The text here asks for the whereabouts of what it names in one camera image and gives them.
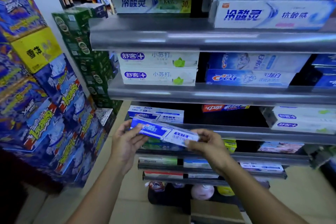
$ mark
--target beige floor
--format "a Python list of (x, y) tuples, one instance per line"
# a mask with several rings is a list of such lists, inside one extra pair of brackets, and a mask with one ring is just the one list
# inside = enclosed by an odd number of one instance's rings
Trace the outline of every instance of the beige floor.
[[(93, 167), (83, 189), (67, 189), (59, 196), (48, 196), (39, 192), (39, 196), (30, 197), (18, 218), (17, 223), (54, 224), (64, 223), (76, 209), (96, 178), (103, 170), (110, 155), (111, 135), (126, 116), (129, 101), (124, 101), (110, 136)], [(137, 159), (131, 171), (125, 176), (120, 189), (110, 223), (186, 223), (186, 217), (174, 207), (151, 205), (147, 199), (147, 188), (137, 170)], [(289, 167), (287, 180), (270, 181), (271, 192), (285, 205), (303, 216), (310, 223), (336, 224), (336, 193), (323, 175), (309, 167)]]

